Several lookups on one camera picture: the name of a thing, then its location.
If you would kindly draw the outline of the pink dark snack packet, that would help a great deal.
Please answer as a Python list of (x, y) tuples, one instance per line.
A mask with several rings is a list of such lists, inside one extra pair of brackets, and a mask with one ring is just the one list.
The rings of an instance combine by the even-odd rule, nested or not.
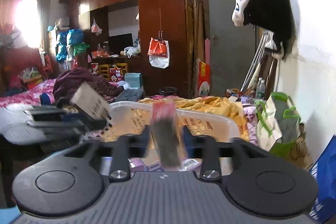
[(150, 131), (161, 166), (167, 171), (179, 171), (185, 153), (173, 100), (153, 104)]

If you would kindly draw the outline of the translucent white plastic basket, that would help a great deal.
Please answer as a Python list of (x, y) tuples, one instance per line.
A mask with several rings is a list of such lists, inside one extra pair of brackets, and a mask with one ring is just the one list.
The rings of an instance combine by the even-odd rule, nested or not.
[(240, 131), (237, 124), (225, 116), (199, 111), (177, 109), (170, 103), (155, 105), (131, 101), (110, 104), (107, 128), (101, 132), (104, 141), (115, 141), (125, 134), (140, 134), (145, 125), (155, 122), (169, 122), (178, 136), (184, 126), (193, 135), (209, 135), (218, 141), (227, 142), (238, 138)]

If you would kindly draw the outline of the yellow floral blanket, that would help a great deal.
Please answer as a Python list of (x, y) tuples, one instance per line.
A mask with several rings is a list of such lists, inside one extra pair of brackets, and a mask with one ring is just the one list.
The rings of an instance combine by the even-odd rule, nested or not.
[(244, 116), (241, 102), (231, 102), (226, 97), (216, 96), (197, 97), (194, 99), (180, 98), (177, 96), (153, 96), (152, 98), (139, 100), (139, 103), (153, 104), (155, 102), (169, 100), (174, 101), (177, 109), (200, 111), (232, 119), (238, 126), (240, 138), (249, 142), (247, 120)]

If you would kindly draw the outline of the green white tote bag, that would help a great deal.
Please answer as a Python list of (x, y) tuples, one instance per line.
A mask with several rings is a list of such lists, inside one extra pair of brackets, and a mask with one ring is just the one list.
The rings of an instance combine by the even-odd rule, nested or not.
[(299, 137), (301, 117), (291, 100), (282, 92), (272, 92), (267, 101), (256, 102), (259, 147), (275, 156), (285, 157)]

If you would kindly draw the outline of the orange white plastic bag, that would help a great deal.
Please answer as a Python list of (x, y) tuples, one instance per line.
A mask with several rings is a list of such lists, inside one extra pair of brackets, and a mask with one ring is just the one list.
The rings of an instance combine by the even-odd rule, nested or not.
[(170, 48), (167, 40), (151, 38), (147, 52), (152, 67), (166, 69), (170, 65)]

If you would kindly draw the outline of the black television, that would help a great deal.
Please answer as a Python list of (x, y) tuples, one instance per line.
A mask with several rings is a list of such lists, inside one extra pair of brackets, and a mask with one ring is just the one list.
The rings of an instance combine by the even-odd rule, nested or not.
[(133, 46), (133, 36), (131, 33), (110, 36), (108, 46), (112, 54), (119, 55), (125, 48)]

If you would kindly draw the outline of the grey metal door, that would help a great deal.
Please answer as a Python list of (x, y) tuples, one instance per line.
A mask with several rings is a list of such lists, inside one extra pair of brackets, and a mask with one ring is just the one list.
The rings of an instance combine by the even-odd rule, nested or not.
[(230, 88), (240, 89), (256, 50), (252, 25), (232, 22), (235, 0), (208, 0), (211, 40), (210, 94), (224, 97)]

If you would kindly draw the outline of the dark red wooden wardrobe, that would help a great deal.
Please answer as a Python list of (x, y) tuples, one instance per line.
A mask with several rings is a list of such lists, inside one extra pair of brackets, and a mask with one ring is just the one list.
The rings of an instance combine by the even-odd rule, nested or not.
[[(139, 39), (141, 54), (130, 58), (129, 69), (140, 72), (146, 94), (156, 95), (160, 88), (172, 86), (177, 88), (180, 97), (191, 95), (190, 42), (187, 40), (187, 19), (185, 1), (190, 0), (70, 0), (69, 17), (71, 28), (79, 27), (79, 15), (89, 12), (91, 20), (96, 20), (102, 28), (102, 34), (91, 34), (86, 27), (87, 42), (92, 50), (98, 43), (108, 39), (108, 8), (125, 2), (137, 2), (139, 13)], [(152, 38), (163, 38), (169, 42), (170, 65), (166, 69), (152, 67), (147, 51)]]

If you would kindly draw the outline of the blue shopping bag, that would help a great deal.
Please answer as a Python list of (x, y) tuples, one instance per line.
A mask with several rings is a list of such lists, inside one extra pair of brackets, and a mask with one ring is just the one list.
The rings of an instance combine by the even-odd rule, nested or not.
[(310, 169), (318, 184), (318, 194), (309, 213), (319, 223), (326, 223), (335, 215), (335, 135)]

